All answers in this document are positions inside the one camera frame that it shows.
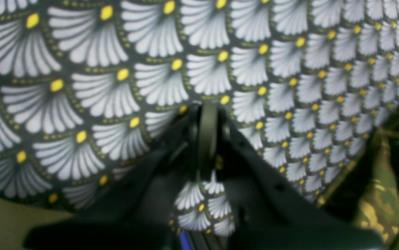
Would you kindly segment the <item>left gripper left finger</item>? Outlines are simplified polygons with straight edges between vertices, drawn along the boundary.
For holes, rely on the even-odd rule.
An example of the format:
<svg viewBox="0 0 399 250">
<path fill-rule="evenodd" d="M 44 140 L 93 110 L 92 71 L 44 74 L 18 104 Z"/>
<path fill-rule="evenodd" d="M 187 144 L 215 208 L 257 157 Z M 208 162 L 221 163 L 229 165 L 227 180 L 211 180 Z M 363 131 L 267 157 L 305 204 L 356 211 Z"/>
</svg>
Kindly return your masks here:
<svg viewBox="0 0 399 250">
<path fill-rule="evenodd" d="M 169 220 L 176 196 L 197 176 L 197 136 L 204 106 L 194 104 L 149 154 L 88 208 L 31 229 L 28 250 L 175 250 Z"/>
</svg>

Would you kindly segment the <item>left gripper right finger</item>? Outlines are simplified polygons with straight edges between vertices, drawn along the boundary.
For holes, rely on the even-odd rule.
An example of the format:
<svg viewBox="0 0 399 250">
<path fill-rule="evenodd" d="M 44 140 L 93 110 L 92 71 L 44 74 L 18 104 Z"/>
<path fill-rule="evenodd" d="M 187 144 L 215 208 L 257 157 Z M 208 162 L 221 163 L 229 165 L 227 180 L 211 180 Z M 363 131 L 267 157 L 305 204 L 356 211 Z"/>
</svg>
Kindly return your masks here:
<svg viewBox="0 0 399 250">
<path fill-rule="evenodd" d="M 234 215 L 229 250 L 383 250 L 372 230 L 350 226 L 304 199 L 228 121 L 205 103 L 205 180 L 224 185 Z"/>
</svg>

